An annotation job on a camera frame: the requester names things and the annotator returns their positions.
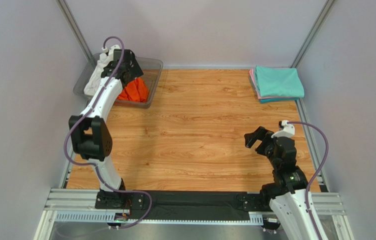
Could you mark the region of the orange t shirt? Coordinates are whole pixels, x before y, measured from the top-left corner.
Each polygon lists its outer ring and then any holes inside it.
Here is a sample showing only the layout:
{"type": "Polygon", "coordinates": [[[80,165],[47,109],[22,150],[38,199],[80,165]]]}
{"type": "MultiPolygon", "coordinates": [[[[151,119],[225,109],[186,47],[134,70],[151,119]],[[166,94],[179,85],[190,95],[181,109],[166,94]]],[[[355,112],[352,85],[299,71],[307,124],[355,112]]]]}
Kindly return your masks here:
{"type": "Polygon", "coordinates": [[[149,89],[141,77],[129,82],[117,97],[118,100],[145,103],[147,102],[149,89]]]}

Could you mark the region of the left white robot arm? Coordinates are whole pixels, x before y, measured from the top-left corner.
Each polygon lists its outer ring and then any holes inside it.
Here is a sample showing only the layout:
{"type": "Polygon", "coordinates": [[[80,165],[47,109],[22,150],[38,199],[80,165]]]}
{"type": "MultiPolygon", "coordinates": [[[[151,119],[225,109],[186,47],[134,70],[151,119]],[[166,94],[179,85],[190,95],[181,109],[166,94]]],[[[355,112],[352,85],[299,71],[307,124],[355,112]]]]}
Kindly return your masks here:
{"type": "Polygon", "coordinates": [[[80,115],[70,117],[70,130],[64,141],[71,141],[73,151],[84,160],[75,162],[68,157],[72,164],[93,168],[100,182],[97,200],[101,203],[106,199],[123,203],[129,194],[110,156],[113,142],[106,120],[127,84],[143,74],[131,50],[116,49],[112,58],[100,73],[100,85],[88,106],[80,115]]]}

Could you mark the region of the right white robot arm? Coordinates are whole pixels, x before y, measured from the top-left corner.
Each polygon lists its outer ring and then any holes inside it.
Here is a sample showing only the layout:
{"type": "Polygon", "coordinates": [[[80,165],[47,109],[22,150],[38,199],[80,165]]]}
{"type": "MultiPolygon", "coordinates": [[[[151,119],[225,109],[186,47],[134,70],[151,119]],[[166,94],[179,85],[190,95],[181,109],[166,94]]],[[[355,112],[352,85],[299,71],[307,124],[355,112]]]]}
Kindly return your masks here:
{"type": "Polygon", "coordinates": [[[279,220],[290,240],[326,240],[328,238],[314,207],[310,185],[297,166],[294,126],[282,126],[272,132],[264,127],[244,135],[245,146],[256,141],[257,154],[265,156],[273,167],[273,183],[262,186],[260,195],[279,220]]]}

